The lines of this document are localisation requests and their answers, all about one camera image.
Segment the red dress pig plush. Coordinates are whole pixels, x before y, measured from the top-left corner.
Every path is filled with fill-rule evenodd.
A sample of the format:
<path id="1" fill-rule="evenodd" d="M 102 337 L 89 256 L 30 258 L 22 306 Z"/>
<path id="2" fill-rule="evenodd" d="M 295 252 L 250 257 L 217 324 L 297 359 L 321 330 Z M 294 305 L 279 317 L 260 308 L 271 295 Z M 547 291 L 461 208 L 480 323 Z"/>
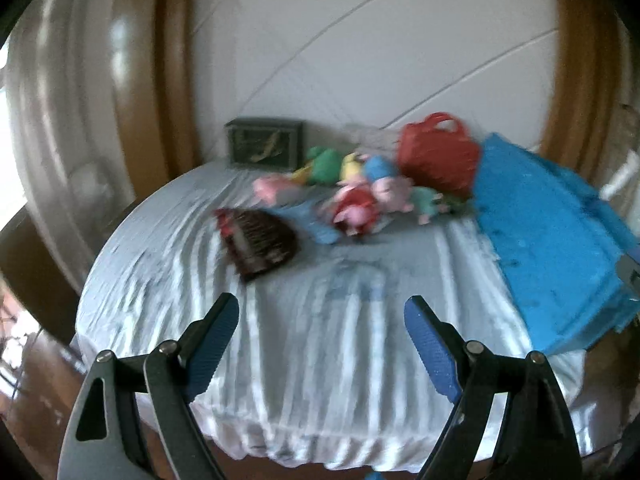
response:
<path id="1" fill-rule="evenodd" d="M 346 236 L 372 234 L 381 215 L 380 205 L 366 182 L 342 186 L 326 203 L 324 214 Z"/>

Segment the white wall power strip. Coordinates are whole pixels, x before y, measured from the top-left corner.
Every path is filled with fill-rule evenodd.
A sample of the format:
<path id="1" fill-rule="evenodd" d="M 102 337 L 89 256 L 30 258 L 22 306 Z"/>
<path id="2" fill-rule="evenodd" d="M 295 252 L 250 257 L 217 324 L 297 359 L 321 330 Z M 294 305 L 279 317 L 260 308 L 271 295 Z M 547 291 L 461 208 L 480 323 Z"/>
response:
<path id="1" fill-rule="evenodd" d="M 400 132 L 395 129 L 384 129 L 360 124 L 347 124 L 345 136 L 354 148 L 366 150 L 393 151 L 400 140 Z"/>

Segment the dark patterned snack packet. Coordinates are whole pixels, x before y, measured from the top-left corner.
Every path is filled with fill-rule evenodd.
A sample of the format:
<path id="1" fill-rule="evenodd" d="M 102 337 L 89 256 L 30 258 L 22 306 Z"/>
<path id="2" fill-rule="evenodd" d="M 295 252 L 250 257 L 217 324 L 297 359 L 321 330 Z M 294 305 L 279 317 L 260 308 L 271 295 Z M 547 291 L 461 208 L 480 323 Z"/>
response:
<path id="1" fill-rule="evenodd" d="M 243 283 L 279 269 L 298 252 L 296 232 L 268 211 L 219 208 L 214 211 L 214 218 L 224 248 Z"/>

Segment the green plush toy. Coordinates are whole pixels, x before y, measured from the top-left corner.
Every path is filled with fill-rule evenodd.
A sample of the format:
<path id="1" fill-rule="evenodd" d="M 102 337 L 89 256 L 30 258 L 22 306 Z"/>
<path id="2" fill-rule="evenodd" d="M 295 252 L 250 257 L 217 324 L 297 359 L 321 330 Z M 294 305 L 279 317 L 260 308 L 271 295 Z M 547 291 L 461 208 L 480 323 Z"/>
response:
<path id="1" fill-rule="evenodd" d="M 334 148 L 313 146 L 307 152 L 309 184 L 336 185 L 341 177 L 343 154 Z"/>

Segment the teal dress pig plush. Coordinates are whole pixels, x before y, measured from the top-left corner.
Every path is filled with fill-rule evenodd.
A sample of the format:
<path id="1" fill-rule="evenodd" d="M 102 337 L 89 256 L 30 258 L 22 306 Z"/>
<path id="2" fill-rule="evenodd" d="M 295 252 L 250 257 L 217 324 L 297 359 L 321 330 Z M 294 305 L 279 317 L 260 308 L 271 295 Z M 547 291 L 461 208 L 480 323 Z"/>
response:
<path id="1" fill-rule="evenodd" d="M 418 216 L 420 226 L 426 226 L 439 214 L 446 214 L 450 211 L 445 195 L 425 186 L 414 186 L 411 190 L 410 200 L 413 204 L 413 211 Z"/>

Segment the yellow plush toy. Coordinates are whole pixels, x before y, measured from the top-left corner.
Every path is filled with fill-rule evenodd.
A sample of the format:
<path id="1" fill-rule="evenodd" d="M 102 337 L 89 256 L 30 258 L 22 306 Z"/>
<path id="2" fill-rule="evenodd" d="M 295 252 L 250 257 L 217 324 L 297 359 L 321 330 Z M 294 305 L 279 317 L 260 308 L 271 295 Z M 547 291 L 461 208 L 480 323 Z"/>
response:
<path id="1" fill-rule="evenodd" d="M 357 152 L 347 154 L 342 160 L 339 185 L 360 184 L 367 181 L 363 174 L 362 156 Z"/>

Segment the blue dress pig plush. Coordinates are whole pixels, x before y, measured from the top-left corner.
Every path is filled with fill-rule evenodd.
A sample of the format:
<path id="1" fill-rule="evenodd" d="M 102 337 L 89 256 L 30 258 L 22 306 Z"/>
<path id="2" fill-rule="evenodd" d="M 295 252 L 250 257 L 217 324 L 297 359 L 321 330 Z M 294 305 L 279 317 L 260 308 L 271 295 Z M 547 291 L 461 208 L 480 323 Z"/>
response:
<path id="1" fill-rule="evenodd" d="M 400 173 L 392 160 L 382 155 L 368 155 L 363 162 L 362 173 L 383 212 L 413 211 L 413 183 Z"/>

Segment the wooden frosted glass door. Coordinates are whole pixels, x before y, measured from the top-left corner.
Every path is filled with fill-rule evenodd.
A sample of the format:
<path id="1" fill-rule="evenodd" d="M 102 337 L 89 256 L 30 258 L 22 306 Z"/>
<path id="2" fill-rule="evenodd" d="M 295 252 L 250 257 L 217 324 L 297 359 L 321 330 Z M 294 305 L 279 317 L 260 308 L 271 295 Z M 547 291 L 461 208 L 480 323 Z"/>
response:
<path id="1" fill-rule="evenodd" d="M 17 171 L 72 289 L 130 206 L 202 160 L 191 14 L 192 0 L 1 0 Z"/>

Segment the blue foldable storage box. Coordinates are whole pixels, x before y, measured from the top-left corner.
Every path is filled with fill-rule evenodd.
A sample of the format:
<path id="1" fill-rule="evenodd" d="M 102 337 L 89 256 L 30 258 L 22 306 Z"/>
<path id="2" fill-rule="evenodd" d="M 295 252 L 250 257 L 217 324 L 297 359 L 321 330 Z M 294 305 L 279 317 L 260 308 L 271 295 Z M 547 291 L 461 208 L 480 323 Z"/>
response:
<path id="1" fill-rule="evenodd" d="M 482 143 L 473 203 L 535 349 L 588 349 L 636 317 L 639 300 L 616 264 L 637 239 L 572 170 L 493 133 Z"/>

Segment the blue plastic boomerang toy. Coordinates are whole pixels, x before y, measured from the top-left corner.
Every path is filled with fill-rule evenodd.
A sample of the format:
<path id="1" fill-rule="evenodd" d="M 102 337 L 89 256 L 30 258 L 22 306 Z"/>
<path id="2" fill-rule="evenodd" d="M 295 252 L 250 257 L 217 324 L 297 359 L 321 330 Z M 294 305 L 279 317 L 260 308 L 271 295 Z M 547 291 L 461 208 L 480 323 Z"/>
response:
<path id="1" fill-rule="evenodd" d="M 270 214 L 291 222 L 301 233 L 305 233 L 319 245 L 335 245 L 342 234 L 335 229 L 321 212 L 318 200 L 305 200 L 290 206 L 269 208 Z"/>

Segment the pink book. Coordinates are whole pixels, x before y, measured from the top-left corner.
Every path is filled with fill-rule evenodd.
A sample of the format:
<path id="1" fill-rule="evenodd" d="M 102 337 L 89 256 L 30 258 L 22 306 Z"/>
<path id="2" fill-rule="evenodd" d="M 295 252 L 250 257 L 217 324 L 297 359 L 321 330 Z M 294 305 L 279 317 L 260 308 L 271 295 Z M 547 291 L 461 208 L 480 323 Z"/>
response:
<path id="1" fill-rule="evenodd" d="M 270 206 L 292 204 L 302 196 L 302 188 L 283 174 L 267 174 L 253 182 L 255 197 Z"/>

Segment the red plastic toy case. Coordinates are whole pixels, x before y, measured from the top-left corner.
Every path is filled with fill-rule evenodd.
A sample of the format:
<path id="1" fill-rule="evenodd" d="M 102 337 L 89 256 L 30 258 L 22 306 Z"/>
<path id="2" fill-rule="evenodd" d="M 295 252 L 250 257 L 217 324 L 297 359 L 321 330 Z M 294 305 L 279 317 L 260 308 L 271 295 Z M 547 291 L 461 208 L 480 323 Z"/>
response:
<path id="1" fill-rule="evenodd" d="M 436 112 L 402 128 L 397 165 L 417 186 L 469 198 L 480 154 L 480 144 L 461 119 Z"/>

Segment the dark green gift box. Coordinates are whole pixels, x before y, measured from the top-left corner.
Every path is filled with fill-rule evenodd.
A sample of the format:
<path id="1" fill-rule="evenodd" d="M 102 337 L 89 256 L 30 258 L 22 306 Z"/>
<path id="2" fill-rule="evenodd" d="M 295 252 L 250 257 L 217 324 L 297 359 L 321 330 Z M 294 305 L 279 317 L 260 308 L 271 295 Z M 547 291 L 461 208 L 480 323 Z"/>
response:
<path id="1" fill-rule="evenodd" d="M 239 117 L 224 125 L 235 166 L 293 171 L 302 166 L 305 123 L 273 117 Z"/>

